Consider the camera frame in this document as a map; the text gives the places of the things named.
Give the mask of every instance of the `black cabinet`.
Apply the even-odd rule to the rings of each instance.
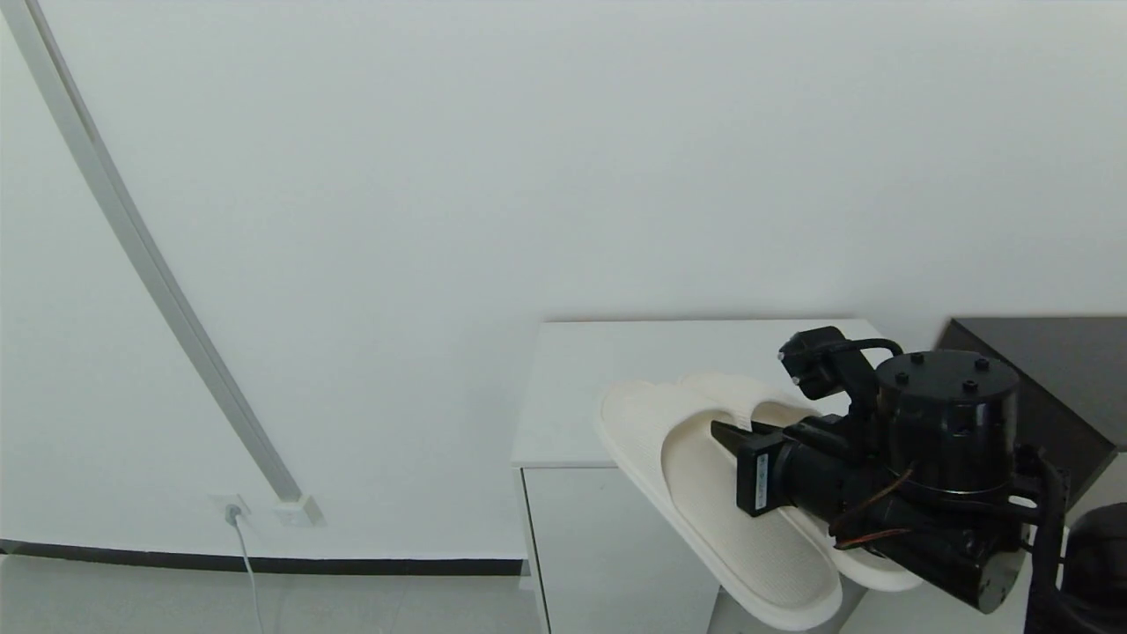
[[[1070,507],[1127,452],[1127,316],[958,316],[937,348],[1018,370],[1018,441],[1068,470]]]

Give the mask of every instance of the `white cabinet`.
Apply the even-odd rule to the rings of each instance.
[[[524,470],[552,634],[708,629],[719,584],[618,470]]]
[[[851,339],[878,337],[859,320],[541,328],[512,465],[545,634],[704,634],[719,591],[598,441],[594,417],[606,390],[622,381],[675,382],[716,370],[798,395],[775,358],[779,347],[826,325]],[[844,395],[819,403],[827,411],[848,404]]]

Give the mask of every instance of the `dark countertop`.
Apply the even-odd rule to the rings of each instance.
[[[1127,450],[1127,316],[953,320]]]

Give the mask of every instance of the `cabinet top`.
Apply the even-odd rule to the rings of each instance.
[[[613,467],[594,418],[611,385],[675,382],[690,373],[746,375],[802,398],[779,364],[791,336],[837,327],[850,339],[880,337],[863,320],[739,322],[567,322],[543,324],[525,391],[512,463],[515,467]],[[879,363],[887,354],[869,351]],[[820,401],[844,413],[849,399]]]

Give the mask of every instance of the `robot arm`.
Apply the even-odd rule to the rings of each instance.
[[[869,348],[893,357],[873,369],[861,354]],[[804,509],[829,524],[836,548],[888,557],[983,613],[1005,600],[1027,548],[1027,633],[1122,632],[1113,627],[1127,623],[1116,611],[1127,542],[1085,539],[1077,524],[1066,562],[1084,551],[1103,568],[1066,563],[1064,590],[1056,588],[1067,477],[1035,448],[1014,445],[1012,368],[960,351],[903,355],[887,340],[850,341],[833,328],[796,334],[779,359],[808,399],[845,392],[851,405],[844,417],[808,417],[788,428],[713,422],[713,438],[737,458],[743,511]],[[1127,525],[1127,504],[1099,511],[1097,534]],[[1032,546],[1030,526],[1038,527]]]

